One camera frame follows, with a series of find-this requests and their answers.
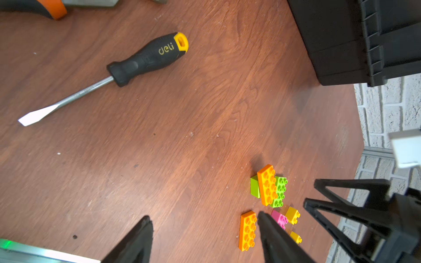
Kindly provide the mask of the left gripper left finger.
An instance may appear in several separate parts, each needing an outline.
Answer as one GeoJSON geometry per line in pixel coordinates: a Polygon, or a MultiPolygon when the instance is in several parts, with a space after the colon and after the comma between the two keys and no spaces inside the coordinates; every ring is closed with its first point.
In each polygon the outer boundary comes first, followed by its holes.
{"type": "Polygon", "coordinates": [[[153,224],[148,215],[132,228],[102,263],[149,263],[153,241],[153,224]]]}

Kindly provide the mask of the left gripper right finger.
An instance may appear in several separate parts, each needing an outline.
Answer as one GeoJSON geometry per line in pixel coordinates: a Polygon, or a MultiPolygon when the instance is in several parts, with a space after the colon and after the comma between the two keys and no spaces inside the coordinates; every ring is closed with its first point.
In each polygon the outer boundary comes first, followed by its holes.
{"type": "Polygon", "coordinates": [[[257,223],[266,263],[315,262],[269,214],[260,211],[257,223]]]}

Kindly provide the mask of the orange long lego brick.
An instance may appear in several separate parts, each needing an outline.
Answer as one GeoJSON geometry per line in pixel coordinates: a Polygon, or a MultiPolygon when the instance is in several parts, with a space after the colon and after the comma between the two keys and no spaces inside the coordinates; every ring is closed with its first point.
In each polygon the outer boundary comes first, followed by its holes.
{"type": "Polygon", "coordinates": [[[274,167],[270,164],[266,165],[257,172],[257,176],[262,205],[269,206],[278,198],[274,167]]]}
{"type": "Polygon", "coordinates": [[[257,216],[253,211],[241,215],[239,231],[239,249],[244,252],[255,246],[257,216]]]}

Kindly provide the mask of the green long lego brick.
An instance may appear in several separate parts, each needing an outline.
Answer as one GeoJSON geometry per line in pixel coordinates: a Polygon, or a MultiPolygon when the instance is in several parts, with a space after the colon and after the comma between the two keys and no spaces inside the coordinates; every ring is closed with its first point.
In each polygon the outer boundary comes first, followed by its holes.
{"type": "Polygon", "coordinates": [[[272,208],[279,208],[284,205],[283,201],[285,198],[286,186],[288,184],[288,180],[285,177],[275,176],[276,179],[276,194],[277,198],[274,199],[273,203],[270,205],[272,208]]]}

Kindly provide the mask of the small green lego brick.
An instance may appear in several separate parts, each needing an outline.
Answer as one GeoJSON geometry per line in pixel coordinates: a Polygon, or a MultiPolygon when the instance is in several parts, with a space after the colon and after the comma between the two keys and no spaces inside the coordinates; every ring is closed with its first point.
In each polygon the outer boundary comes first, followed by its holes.
{"type": "Polygon", "coordinates": [[[255,175],[253,177],[250,178],[250,193],[252,196],[254,196],[255,198],[260,198],[260,188],[259,188],[259,181],[258,181],[258,176],[255,175]]]}

